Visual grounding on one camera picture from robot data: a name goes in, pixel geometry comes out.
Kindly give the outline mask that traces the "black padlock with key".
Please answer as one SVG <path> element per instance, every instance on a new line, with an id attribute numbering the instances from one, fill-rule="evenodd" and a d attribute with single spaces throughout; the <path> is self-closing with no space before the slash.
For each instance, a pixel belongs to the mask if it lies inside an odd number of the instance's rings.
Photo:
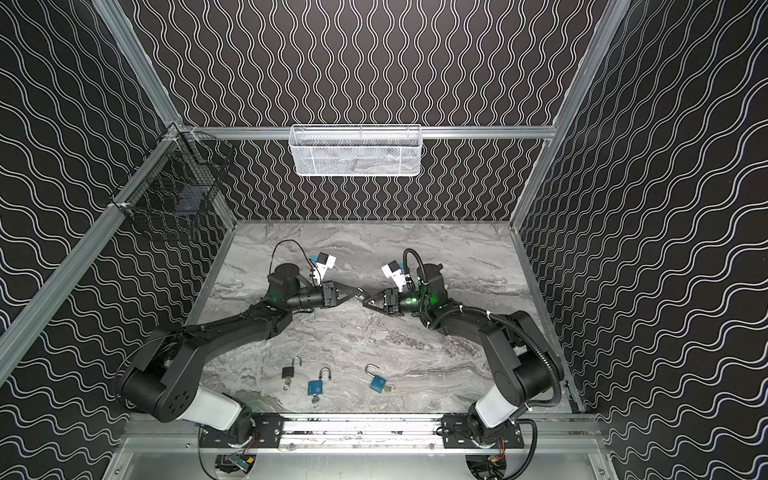
<path id="1" fill-rule="evenodd" d="M 295 377 L 296 366 L 302 366 L 303 359 L 300 356 L 294 356 L 291 360 L 291 364 L 282 369 L 283 389 L 289 390 Z"/>

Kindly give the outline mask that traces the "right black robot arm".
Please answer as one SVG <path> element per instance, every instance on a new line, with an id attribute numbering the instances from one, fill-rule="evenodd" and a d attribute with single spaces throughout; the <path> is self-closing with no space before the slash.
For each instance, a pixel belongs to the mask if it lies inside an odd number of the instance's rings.
<path id="1" fill-rule="evenodd" d="M 460 337 L 482 347 L 493 385 L 468 417 L 479 429 L 495 429 L 533 406 L 552 407 L 563 396 L 563 368 L 530 314 L 493 313 L 453 299 L 443 265 L 426 263 L 412 248 L 403 260 L 383 267 L 395 286 L 377 293 L 360 291 L 365 308 L 388 316 L 410 314 L 431 331 Z"/>

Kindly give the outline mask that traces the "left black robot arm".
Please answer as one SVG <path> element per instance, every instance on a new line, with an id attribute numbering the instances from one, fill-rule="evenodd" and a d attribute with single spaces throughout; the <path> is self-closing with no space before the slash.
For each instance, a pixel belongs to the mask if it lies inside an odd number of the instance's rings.
<path id="1" fill-rule="evenodd" d="M 334 281 L 315 285 L 292 263 L 275 267 L 267 280 L 265 296 L 239 314 L 152 332 L 118 377 L 116 394 L 160 422 L 179 419 L 192 407 L 206 363 L 279 335 L 298 311 L 334 308 L 362 294 Z"/>

